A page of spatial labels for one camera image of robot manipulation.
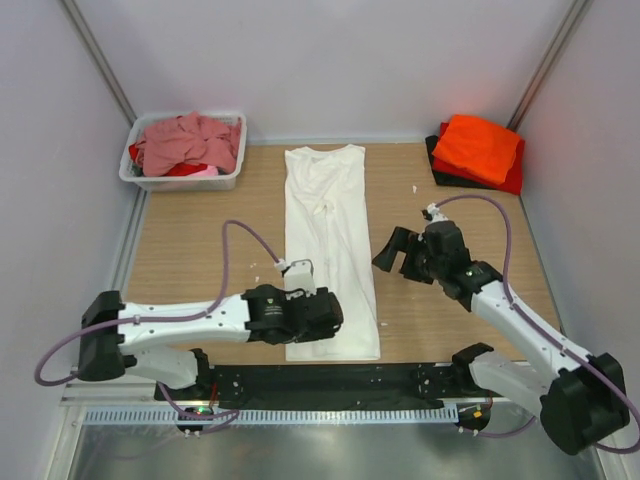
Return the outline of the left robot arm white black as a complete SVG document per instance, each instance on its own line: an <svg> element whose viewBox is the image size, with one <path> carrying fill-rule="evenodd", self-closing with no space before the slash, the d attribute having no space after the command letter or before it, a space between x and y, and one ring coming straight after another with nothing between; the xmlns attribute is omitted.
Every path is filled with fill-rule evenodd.
<svg viewBox="0 0 640 480"><path fill-rule="evenodd" d="M212 387L208 362L203 354L178 351L176 345L313 342L333 338L342 323L340 303L325 287L307 293L260 285L224 298L215 309L206 302L125 303L119 292L106 291L82 317L78 377L102 382L131 373L199 400Z"/></svg>

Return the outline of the white t shirt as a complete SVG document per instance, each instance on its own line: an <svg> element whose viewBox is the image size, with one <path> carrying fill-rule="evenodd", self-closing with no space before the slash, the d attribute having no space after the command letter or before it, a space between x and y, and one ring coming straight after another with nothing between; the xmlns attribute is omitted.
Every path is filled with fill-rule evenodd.
<svg viewBox="0 0 640 480"><path fill-rule="evenodd" d="M308 259L339 301L343 323L327 340L286 347L289 362L373 361L381 356L362 146L285 152L285 259Z"/></svg>

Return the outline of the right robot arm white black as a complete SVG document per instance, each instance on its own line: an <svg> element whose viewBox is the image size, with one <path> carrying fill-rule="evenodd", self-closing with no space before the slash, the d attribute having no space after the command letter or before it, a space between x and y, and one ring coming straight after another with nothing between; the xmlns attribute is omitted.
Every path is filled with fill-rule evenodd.
<svg viewBox="0 0 640 480"><path fill-rule="evenodd" d="M450 381L459 394L499 394L537 418L550 440L575 455L626 427L639 411L626 395L624 374L609 354L594 356L552 328L509 290L490 264L471 258L461 230L433 221L421 233L397 227L372 263L401 275L438 283L445 295L498 329L525 357L518 364L485 343L452 357Z"/></svg>

